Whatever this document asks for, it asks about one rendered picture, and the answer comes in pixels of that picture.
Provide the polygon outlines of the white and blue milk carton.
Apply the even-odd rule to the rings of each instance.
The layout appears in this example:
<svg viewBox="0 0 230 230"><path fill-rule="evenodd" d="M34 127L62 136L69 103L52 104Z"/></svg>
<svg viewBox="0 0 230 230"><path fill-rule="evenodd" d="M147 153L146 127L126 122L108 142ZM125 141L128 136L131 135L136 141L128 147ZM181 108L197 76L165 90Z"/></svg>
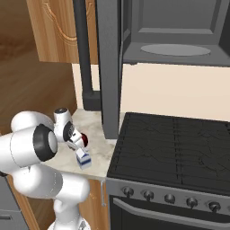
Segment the white and blue milk carton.
<svg viewBox="0 0 230 230"><path fill-rule="evenodd" d="M76 152L76 160L79 167L83 170L92 165L92 159L88 153L86 153L82 148L79 148Z"/></svg>

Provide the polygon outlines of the dark grey microwave door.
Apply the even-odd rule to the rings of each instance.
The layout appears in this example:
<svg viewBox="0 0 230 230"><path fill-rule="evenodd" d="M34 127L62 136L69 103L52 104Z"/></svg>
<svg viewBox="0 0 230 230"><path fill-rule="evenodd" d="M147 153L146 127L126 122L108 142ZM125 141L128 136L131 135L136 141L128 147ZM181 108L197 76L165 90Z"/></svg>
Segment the dark grey microwave door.
<svg viewBox="0 0 230 230"><path fill-rule="evenodd" d="M119 135L121 0L96 0L102 127L106 139Z"/></svg>

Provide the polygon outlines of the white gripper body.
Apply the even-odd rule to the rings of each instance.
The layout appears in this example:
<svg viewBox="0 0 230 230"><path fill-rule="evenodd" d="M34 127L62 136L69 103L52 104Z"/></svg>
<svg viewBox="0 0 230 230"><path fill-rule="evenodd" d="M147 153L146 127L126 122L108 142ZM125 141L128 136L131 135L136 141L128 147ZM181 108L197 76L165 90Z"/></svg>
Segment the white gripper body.
<svg viewBox="0 0 230 230"><path fill-rule="evenodd" d="M69 140L67 140L67 145L77 151L79 148L85 149L85 147L83 147L83 141L81 139L81 133L80 134L76 134L74 133Z"/></svg>

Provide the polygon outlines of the black stove knob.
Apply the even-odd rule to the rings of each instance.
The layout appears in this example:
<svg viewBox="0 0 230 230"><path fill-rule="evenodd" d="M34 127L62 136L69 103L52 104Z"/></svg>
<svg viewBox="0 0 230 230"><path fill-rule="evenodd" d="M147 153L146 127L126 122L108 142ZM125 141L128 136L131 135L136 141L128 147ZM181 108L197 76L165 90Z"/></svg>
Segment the black stove knob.
<svg viewBox="0 0 230 230"><path fill-rule="evenodd" d="M154 198L154 193L150 190L145 190L143 196L147 201L151 201Z"/></svg>
<svg viewBox="0 0 230 230"><path fill-rule="evenodd" d="M129 186L123 187L122 192L127 198L131 197L134 194L134 190L131 189Z"/></svg>
<svg viewBox="0 0 230 230"><path fill-rule="evenodd" d="M164 196L164 201L170 204L174 204L175 203L175 197L172 194L166 194Z"/></svg>
<svg viewBox="0 0 230 230"><path fill-rule="evenodd" d="M187 206L190 208L194 208L198 205L198 201L195 198L186 199Z"/></svg>
<svg viewBox="0 0 230 230"><path fill-rule="evenodd" d="M209 206L209 209L210 209L212 212L214 212L214 213L217 213L217 211L218 211L219 209L221 209L220 204L219 204L218 202L215 202L215 201L211 201L211 202L208 204L208 206Z"/></svg>

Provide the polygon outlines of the wooden base cupboard door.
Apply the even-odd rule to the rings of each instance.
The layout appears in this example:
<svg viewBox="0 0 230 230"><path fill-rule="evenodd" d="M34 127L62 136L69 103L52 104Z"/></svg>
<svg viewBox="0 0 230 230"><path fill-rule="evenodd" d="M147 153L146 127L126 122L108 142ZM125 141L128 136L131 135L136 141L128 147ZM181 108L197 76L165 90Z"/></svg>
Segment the wooden base cupboard door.
<svg viewBox="0 0 230 230"><path fill-rule="evenodd" d="M13 195L22 211L29 230L47 230L55 220L52 199L31 199L20 194L13 186L13 177L6 177ZM109 230L108 207L101 204L101 182L89 180L90 195L79 204L82 216L90 224L92 230Z"/></svg>

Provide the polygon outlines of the grey microwave turntable plate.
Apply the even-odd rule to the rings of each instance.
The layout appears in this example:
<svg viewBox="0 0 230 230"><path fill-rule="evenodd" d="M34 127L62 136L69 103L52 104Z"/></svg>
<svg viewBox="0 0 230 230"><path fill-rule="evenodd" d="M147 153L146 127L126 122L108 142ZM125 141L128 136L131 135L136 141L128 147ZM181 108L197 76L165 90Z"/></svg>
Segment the grey microwave turntable plate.
<svg viewBox="0 0 230 230"><path fill-rule="evenodd" d="M173 57L203 56L211 53L207 48L183 44L152 44L143 46L141 50L156 55Z"/></svg>

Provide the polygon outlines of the dark grey microwave oven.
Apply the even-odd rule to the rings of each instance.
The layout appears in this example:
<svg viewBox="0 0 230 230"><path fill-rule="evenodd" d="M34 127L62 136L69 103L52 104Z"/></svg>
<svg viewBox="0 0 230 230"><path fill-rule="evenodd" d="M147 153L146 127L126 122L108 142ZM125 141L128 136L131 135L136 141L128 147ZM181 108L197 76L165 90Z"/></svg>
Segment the dark grey microwave oven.
<svg viewBox="0 0 230 230"><path fill-rule="evenodd" d="M230 0L123 0L123 62L230 66ZM208 55L173 57L142 51L145 45L183 44Z"/></svg>

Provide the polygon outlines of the black and grey stove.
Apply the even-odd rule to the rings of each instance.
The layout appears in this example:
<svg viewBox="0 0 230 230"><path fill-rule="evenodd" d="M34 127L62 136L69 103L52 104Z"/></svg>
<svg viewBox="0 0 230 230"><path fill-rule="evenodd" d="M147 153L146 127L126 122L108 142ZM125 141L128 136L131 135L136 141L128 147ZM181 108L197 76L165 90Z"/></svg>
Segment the black and grey stove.
<svg viewBox="0 0 230 230"><path fill-rule="evenodd" d="M127 198L122 188L134 194ZM154 198L147 201L143 193ZM110 196L145 200L177 208L212 212L208 204L218 202L217 214L230 216L230 122L208 119L148 115L125 115L106 177ZM164 201L166 194L175 203ZM198 205L187 206L195 198Z"/></svg>

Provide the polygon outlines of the dark red round food item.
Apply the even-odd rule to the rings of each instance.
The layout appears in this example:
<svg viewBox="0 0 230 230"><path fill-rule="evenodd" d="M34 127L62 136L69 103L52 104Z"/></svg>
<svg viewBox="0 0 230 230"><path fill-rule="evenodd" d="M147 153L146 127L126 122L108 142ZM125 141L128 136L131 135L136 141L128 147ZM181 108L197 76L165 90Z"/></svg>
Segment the dark red round food item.
<svg viewBox="0 0 230 230"><path fill-rule="evenodd" d="M86 134L84 134L84 133L81 133L81 139L82 139L82 141L83 141L83 147L87 147L88 146L88 143L89 143L89 141L88 141L88 137L87 137L87 135Z"/></svg>

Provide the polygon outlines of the wooden wall cupboard door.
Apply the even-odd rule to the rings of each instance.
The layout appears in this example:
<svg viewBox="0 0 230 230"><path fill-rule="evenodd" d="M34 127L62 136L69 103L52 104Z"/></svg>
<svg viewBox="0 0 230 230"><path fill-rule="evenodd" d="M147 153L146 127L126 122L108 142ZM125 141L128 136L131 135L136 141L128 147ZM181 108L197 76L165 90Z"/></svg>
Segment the wooden wall cupboard door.
<svg viewBox="0 0 230 230"><path fill-rule="evenodd" d="M78 63L72 0L26 0L34 39L43 62Z"/></svg>

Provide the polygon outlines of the black oven door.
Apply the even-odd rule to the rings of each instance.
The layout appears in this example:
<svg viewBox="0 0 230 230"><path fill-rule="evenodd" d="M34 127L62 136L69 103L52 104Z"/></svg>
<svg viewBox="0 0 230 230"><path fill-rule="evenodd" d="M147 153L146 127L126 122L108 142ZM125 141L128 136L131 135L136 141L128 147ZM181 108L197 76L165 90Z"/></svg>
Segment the black oven door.
<svg viewBox="0 0 230 230"><path fill-rule="evenodd" d="M209 230L207 228L186 226L162 220L154 220L147 217L139 217L119 208L113 203L113 199L114 196L110 196L111 230ZM170 205L147 202L145 200L127 199L122 197L119 197L119 199L135 208L142 208L165 214L196 218L223 224L230 223L230 216L228 215L221 215L189 208L177 208Z"/></svg>

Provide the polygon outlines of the grey dishwasher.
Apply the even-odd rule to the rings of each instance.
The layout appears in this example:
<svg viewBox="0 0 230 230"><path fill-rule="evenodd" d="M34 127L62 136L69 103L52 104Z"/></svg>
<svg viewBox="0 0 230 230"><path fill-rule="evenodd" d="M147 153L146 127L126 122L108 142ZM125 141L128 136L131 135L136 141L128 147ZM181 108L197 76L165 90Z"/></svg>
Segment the grey dishwasher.
<svg viewBox="0 0 230 230"><path fill-rule="evenodd" d="M1 176L0 230L29 230L6 178Z"/></svg>

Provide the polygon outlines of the tall wooden cupboard panel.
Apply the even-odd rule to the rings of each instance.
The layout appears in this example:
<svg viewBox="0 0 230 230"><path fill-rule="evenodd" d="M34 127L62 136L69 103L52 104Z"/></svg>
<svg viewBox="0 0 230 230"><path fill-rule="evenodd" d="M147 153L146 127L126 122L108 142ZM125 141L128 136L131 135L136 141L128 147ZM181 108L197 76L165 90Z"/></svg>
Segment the tall wooden cupboard panel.
<svg viewBox="0 0 230 230"><path fill-rule="evenodd" d="M0 136L20 111L63 107L77 108L72 67L39 61L26 0L0 0Z"/></svg>

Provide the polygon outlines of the dark grey column fixture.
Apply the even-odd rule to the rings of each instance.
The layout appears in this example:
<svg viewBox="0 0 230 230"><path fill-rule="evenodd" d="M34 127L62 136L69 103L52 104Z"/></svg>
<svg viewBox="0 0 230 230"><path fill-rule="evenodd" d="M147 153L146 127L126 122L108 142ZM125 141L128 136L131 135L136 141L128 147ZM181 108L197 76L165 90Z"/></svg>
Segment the dark grey column fixture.
<svg viewBox="0 0 230 230"><path fill-rule="evenodd" d="M100 111L101 95L99 91L93 89L92 82L85 0L73 0L73 7L82 81L83 107L86 111Z"/></svg>

